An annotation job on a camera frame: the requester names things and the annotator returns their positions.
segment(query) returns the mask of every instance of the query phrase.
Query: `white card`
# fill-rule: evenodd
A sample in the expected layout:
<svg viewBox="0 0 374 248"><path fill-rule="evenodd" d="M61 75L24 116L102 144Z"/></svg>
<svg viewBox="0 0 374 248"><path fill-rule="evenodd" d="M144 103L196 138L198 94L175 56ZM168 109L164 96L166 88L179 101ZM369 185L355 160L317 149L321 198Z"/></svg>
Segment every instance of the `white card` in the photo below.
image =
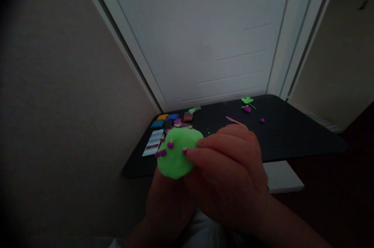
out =
<svg viewBox="0 0 374 248"><path fill-rule="evenodd" d="M147 146L142 154L142 157L146 157L149 155L154 155L160 145L160 138L164 134L163 129L155 130L152 132L151 137L148 140Z"/></svg>

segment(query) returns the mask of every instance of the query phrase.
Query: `blue play dough block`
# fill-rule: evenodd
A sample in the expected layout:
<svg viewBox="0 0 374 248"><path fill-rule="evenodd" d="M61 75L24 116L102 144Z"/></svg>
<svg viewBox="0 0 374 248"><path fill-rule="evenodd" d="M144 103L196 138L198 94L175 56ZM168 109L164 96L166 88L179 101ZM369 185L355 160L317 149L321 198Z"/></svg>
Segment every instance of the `blue play dough block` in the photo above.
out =
<svg viewBox="0 0 374 248"><path fill-rule="evenodd" d="M165 121L154 121L153 124L151 125L151 128L162 128L164 126Z"/></svg>
<svg viewBox="0 0 374 248"><path fill-rule="evenodd" d="M167 117L166 120L176 120L179 117L178 114L171 114Z"/></svg>

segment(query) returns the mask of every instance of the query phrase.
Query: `dark floor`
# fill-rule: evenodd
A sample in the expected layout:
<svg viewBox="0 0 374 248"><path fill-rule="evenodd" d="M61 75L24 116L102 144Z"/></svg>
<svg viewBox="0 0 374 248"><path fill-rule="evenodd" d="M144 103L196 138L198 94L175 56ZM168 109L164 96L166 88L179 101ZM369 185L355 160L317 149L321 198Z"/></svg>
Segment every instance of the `dark floor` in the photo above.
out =
<svg viewBox="0 0 374 248"><path fill-rule="evenodd" d="M341 135L344 154L290 160L305 188L275 197L334 247L374 247L374 105Z"/></svg>

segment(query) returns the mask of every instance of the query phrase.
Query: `hand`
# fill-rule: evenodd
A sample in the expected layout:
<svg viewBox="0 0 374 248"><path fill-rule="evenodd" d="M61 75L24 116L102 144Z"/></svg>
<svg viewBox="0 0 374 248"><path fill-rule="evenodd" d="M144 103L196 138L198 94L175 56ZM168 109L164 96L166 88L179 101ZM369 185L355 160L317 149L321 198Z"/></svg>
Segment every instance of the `hand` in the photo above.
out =
<svg viewBox="0 0 374 248"><path fill-rule="evenodd" d="M148 193L145 223L164 243L172 244L186 227L196 204L181 179L163 176L158 167Z"/></svg>
<svg viewBox="0 0 374 248"><path fill-rule="evenodd" d="M265 226L268 178L256 135L242 125L228 125L188 149L196 165L184 177L198 206L220 223L252 233Z"/></svg>

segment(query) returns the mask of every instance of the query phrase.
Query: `beige wall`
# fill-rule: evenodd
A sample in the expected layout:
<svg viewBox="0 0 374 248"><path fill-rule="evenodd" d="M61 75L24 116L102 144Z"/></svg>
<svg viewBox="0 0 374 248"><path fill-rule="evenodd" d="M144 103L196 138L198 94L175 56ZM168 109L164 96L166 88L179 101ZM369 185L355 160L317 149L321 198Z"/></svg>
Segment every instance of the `beige wall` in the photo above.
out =
<svg viewBox="0 0 374 248"><path fill-rule="evenodd" d="M374 99L374 0L330 0L292 101L343 130Z"/></svg>
<svg viewBox="0 0 374 248"><path fill-rule="evenodd" d="M150 179L120 171L156 110L91 0L14 0L1 174L29 236L124 236Z"/></svg>

